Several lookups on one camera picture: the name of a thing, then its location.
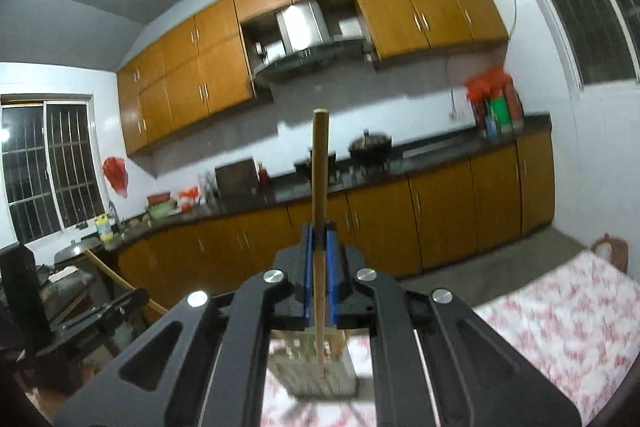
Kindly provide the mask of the brown kitchen cabinets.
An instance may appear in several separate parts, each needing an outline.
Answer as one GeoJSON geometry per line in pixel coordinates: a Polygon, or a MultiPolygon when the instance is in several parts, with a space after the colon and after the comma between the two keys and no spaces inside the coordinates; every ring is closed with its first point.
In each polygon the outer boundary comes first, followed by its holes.
{"type": "Polygon", "coordinates": [[[377,61],[499,44],[494,0],[217,0],[117,75],[128,154],[344,57],[377,61]]]}
{"type": "MultiPolygon", "coordinates": [[[[449,147],[360,182],[328,200],[341,241],[396,279],[451,265],[554,218],[551,129],[529,126],[500,145],[449,147]]],[[[119,274],[164,308],[184,294],[233,291],[297,243],[310,202],[279,202],[231,217],[165,225],[116,251],[119,274]]]]}

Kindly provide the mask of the brown upper kitchen cabinets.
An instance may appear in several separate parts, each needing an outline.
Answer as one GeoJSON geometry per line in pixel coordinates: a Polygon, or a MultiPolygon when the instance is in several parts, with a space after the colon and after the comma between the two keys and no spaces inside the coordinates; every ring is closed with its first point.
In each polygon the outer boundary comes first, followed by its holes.
{"type": "Polygon", "coordinates": [[[117,75],[128,154],[344,57],[377,61],[499,44],[494,0],[217,0],[117,75]]]}

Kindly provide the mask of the black countertop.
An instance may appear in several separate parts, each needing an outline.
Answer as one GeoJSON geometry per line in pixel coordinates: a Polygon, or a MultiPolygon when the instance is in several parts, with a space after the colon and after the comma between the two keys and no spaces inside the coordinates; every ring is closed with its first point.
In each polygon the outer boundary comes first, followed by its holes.
{"type": "MultiPolygon", "coordinates": [[[[357,166],[355,161],[345,158],[336,163],[336,169],[341,173],[341,180],[329,185],[329,194],[334,196],[338,193],[392,182],[416,172],[437,169],[464,158],[499,150],[501,147],[514,144],[518,138],[524,138],[526,135],[551,129],[551,116],[548,113],[533,113],[524,118],[522,129],[501,135],[494,141],[482,138],[475,129],[467,127],[434,135],[431,138],[395,145],[390,153],[390,161],[378,170],[368,171],[357,166]]],[[[140,239],[169,228],[193,225],[203,220],[235,217],[243,213],[294,204],[294,202],[307,202],[310,198],[310,183],[290,172],[274,179],[273,187],[267,191],[216,199],[213,204],[201,205],[147,225],[137,225],[124,233],[117,234],[110,243],[103,246],[103,249],[110,254],[115,254],[140,239]]]]}

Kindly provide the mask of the black wok with lid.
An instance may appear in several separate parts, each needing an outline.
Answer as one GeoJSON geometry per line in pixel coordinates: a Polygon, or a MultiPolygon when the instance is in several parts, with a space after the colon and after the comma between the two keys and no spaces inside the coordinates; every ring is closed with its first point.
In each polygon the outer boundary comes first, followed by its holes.
{"type": "MultiPolygon", "coordinates": [[[[314,151],[308,150],[308,156],[300,161],[296,161],[294,164],[295,172],[301,176],[303,179],[311,182],[312,180],[312,172],[314,171],[314,151]]],[[[336,153],[333,150],[329,150],[328,155],[328,167],[326,167],[326,173],[328,174],[328,179],[331,180],[335,176],[336,171],[336,153]]]]}

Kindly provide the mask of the red bottle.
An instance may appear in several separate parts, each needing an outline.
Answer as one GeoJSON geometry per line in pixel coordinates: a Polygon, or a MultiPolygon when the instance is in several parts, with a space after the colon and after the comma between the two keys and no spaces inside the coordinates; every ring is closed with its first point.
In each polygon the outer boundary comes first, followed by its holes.
{"type": "Polygon", "coordinates": [[[259,186],[262,190],[268,190],[271,187],[272,182],[269,173],[262,162],[258,164],[257,170],[259,186]]]}

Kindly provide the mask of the dark cutting board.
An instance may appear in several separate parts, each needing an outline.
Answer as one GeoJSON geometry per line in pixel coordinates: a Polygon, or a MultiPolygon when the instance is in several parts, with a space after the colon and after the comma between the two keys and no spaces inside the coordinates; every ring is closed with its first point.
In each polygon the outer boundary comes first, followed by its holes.
{"type": "Polygon", "coordinates": [[[256,194],[259,182],[253,158],[247,158],[214,169],[218,193],[222,198],[256,194]]]}

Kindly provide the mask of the sink faucet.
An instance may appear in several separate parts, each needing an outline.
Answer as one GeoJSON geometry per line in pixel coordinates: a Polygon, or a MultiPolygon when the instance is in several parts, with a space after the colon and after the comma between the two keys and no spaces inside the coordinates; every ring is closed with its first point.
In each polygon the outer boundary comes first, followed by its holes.
{"type": "Polygon", "coordinates": [[[113,225],[115,227],[115,231],[119,233],[122,231],[122,222],[120,222],[119,214],[117,208],[111,200],[108,202],[108,215],[110,219],[113,221],[113,225]]]}

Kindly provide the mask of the yellow detergent bottle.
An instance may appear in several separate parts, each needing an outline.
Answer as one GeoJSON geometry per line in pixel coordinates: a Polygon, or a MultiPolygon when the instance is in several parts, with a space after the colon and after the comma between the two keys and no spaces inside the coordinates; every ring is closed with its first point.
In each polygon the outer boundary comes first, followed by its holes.
{"type": "Polygon", "coordinates": [[[113,229],[110,222],[110,217],[107,216],[106,213],[103,215],[99,215],[94,219],[94,224],[96,225],[96,231],[99,234],[100,241],[103,244],[111,242],[114,237],[113,229]]]}

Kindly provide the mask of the green bowl stack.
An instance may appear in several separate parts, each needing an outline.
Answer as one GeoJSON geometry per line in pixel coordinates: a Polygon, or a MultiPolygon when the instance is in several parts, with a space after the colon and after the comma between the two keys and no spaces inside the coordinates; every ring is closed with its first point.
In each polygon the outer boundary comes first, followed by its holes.
{"type": "Polygon", "coordinates": [[[151,220],[160,220],[171,216],[178,210],[178,202],[171,197],[170,192],[152,194],[148,197],[146,213],[151,220]]]}

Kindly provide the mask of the left window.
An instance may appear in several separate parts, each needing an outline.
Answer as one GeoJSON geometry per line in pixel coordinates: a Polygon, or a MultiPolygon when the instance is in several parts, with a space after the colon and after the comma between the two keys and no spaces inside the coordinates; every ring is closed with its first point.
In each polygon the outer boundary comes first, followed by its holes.
{"type": "Polygon", "coordinates": [[[86,101],[10,103],[1,109],[1,164],[17,239],[78,229],[105,211],[86,101]]]}

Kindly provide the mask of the steel range hood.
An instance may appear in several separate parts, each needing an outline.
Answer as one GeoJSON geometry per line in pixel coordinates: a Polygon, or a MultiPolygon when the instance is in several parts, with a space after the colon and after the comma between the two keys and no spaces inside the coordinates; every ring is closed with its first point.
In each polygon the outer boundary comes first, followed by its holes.
{"type": "Polygon", "coordinates": [[[356,0],[305,0],[241,25],[254,83],[270,87],[362,61],[373,46],[356,0]]]}

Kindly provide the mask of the green box on counter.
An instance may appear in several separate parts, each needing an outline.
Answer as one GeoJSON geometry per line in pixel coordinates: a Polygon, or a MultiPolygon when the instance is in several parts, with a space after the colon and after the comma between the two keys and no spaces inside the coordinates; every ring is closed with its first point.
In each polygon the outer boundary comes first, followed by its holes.
{"type": "Polygon", "coordinates": [[[497,96],[497,98],[491,98],[489,100],[489,108],[492,117],[494,117],[495,122],[501,133],[511,132],[512,121],[509,113],[508,103],[506,103],[506,99],[503,96],[497,96]]]}

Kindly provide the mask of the red plastic bag on counter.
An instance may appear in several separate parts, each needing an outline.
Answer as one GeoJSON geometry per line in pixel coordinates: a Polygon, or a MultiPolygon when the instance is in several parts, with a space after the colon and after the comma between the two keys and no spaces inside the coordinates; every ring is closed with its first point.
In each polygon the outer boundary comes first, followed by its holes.
{"type": "Polygon", "coordinates": [[[464,83],[480,135],[495,140],[499,135],[524,128],[524,108],[512,76],[502,67],[485,70],[464,83]]]}

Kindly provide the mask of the pink floral tablecloth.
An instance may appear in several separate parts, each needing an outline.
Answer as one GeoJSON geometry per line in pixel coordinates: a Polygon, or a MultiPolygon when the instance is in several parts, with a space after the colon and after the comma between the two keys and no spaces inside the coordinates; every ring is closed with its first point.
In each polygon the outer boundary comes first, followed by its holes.
{"type": "MultiPolygon", "coordinates": [[[[572,401],[586,426],[638,425],[639,284],[591,251],[582,251],[475,312],[572,401]]],[[[360,379],[348,401],[297,400],[267,375],[264,426],[373,426],[369,339],[347,350],[360,379]]]]}

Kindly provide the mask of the wooden chair back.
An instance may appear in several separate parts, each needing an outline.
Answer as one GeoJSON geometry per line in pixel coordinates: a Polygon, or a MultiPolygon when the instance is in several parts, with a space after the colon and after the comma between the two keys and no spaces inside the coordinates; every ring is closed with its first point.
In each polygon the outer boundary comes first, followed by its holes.
{"type": "Polygon", "coordinates": [[[605,233],[591,245],[591,250],[618,271],[628,273],[629,246],[625,239],[605,233]]]}

